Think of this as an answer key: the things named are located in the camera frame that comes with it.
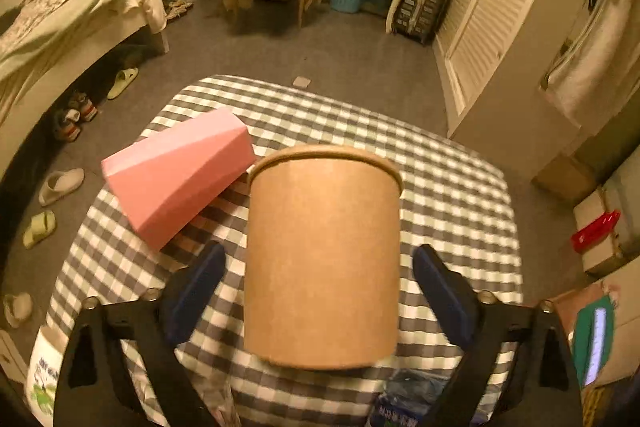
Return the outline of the brown paper cup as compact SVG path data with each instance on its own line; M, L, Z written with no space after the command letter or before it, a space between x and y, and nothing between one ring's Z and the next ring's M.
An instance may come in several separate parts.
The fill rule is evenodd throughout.
M398 341L399 170L359 148L299 145L248 177L244 348L272 364L354 369Z

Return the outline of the white floral paper cup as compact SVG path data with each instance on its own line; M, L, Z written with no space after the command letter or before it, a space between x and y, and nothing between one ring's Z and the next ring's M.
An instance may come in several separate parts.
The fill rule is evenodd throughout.
M32 415L43 426L53 426L55 392L66 343L67 337L58 326L43 325L32 348L25 398Z

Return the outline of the pink hexagonal cup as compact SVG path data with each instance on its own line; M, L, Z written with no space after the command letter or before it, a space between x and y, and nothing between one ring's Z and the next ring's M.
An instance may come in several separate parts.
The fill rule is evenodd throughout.
M247 127L221 107L131 144L101 168L137 236L159 251L255 160Z

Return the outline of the green stool mat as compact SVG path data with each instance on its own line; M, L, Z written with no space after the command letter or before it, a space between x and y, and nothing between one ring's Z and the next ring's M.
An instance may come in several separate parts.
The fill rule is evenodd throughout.
M572 353L580 387L593 384L611 355L615 309L609 295L589 303L577 313Z

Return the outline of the smartphone with lit screen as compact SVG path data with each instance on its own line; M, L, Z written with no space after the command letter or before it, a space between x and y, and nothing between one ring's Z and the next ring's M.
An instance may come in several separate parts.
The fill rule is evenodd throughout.
M585 375L585 385L592 384L598 377L603 355L603 347L606 333L606 310L598 308L594 310L591 329L591 343L589 348L589 360Z

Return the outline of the white slipper near corner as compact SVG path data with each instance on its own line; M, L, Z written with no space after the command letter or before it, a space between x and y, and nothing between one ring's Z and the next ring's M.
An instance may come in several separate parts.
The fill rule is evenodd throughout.
M18 329L32 315L32 296L29 293L5 295L4 317L12 329Z

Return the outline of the blue labelled plastic bottle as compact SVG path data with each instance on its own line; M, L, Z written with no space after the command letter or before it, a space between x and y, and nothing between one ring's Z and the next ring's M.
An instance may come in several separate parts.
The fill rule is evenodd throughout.
M417 369L396 369L372 405L367 427L417 426L431 410L448 378Z

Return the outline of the red bottle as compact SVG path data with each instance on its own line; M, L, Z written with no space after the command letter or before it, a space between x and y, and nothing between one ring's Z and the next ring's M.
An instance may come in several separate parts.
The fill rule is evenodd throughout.
M601 243L606 236L614 231L621 215L620 210L617 209L605 211L596 220L573 234L570 241L574 251L583 254L594 245Z

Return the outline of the green slipper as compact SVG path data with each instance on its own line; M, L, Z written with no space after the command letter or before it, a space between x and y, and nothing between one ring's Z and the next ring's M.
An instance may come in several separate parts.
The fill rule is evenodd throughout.
M56 218L52 210L37 213L23 234L23 245L30 249L49 237L56 229Z

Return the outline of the cardboard box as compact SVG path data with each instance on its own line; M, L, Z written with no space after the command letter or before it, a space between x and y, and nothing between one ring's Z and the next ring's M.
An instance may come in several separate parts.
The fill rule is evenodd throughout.
M592 171L572 156L556 155L533 177L533 184L567 204L577 205L598 182Z

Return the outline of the gray checkered tablecloth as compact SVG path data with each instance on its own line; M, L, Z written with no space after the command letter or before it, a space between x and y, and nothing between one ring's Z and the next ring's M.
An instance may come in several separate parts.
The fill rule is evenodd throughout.
M148 124L156 133L218 107L245 124L254 151L267 156L303 143L349 145L390 160L400 171L399 340L393 358L368 369L320 373L285 369L243 347L248 191L233 183L162 251L152 251L102 190L70 246L55 281L47 324L70 335L81 303L137 298L163 286L209 241L224 245L227 272L178 360L195 384L226 379L245 426L361 426L395 369L448 375L459 351L447 343L413 280L414 247L432 245L478 291L506 303L522 300L518 230L502 172L483 158L405 122L305 91L255 79L217 75L183 88Z

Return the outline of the sneaker with red trim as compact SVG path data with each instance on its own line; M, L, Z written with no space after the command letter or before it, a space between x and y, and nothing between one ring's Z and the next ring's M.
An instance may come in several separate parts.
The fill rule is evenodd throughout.
M83 122L89 122L98 115L98 109L84 92L75 91L70 98L70 109L75 109Z

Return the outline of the pale slipper under bed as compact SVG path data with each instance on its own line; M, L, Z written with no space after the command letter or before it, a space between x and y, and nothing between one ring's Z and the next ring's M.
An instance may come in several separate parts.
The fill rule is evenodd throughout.
M139 75L139 69L137 67L131 67L120 70L114 79L113 86L110 91L107 92L107 98L112 101L115 98L121 96L124 91L130 86Z

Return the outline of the hanging white towel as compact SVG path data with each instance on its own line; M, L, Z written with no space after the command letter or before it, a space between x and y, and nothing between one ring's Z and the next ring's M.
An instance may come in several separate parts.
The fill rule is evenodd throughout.
M582 31L541 81L576 127L598 133L639 90L639 0L597 0Z

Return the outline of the bed with beige bedding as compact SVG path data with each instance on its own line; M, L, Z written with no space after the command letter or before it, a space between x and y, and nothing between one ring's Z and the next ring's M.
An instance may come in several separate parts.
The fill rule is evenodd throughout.
M1 34L1 170L99 58L146 27L168 51L163 0L25 0Z

